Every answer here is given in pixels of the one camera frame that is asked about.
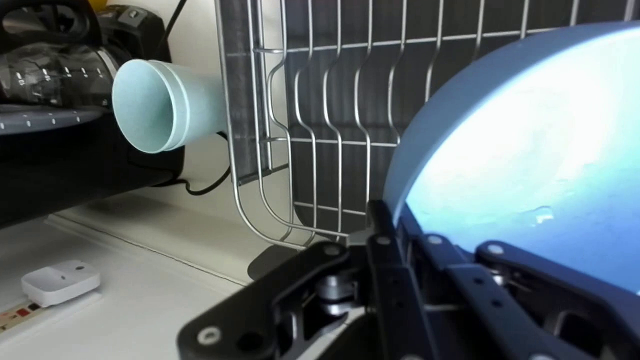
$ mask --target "black mount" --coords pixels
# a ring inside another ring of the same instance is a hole
[[[179,356],[297,357],[345,323],[319,357],[640,357],[636,293],[503,241],[467,254],[410,207],[398,227],[381,201],[370,214],[364,244],[318,241],[191,320]]]

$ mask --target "light blue cup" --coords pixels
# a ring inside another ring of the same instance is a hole
[[[383,191],[467,250],[512,241],[640,293],[640,24],[480,58],[415,114]]]
[[[145,153],[169,151],[223,129],[220,80],[158,59],[129,59],[114,80],[114,115]]]

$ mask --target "white device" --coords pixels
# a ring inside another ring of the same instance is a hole
[[[99,285],[99,271],[80,259],[43,266],[22,275],[23,293],[42,307],[88,293]]]

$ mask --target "screw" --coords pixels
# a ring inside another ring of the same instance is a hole
[[[215,326],[208,326],[198,331],[198,343],[201,345],[213,345],[220,341],[220,338],[221,338],[221,331]]]
[[[428,236],[428,244],[442,244],[439,236]]]
[[[549,353],[532,353],[528,360],[553,360]]]
[[[490,244],[485,250],[488,250],[490,254],[503,254],[503,248],[497,245],[497,244]]]
[[[340,248],[333,245],[333,244],[327,244],[327,245],[324,245],[324,254],[327,254],[327,255],[337,255],[337,254],[340,254]]]
[[[391,244],[391,240],[387,236],[377,236],[376,241],[381,244],[381,245]]]

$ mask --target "wire rack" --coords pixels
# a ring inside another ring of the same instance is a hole
[[[455,71],[532,33],[637,11],[636,0],[217,0],[242,218],[273,244],[345,237],[366,226],[410,118]]]

